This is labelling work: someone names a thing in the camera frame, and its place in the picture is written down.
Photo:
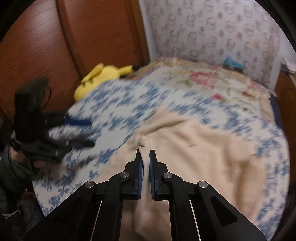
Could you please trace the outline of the person's left hand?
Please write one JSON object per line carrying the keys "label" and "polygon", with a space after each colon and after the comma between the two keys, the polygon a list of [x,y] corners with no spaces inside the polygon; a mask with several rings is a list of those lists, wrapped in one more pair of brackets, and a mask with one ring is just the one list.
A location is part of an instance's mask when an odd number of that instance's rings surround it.
{"label": "person's left hand", "polygon": [[46,162],[37,160],[31,163],[31,161],[22,153],[22,151],[15,151],[13,147],[10,147],[10,158],[16,163],[26,166],[30,169],[43,169],[46,166]]}

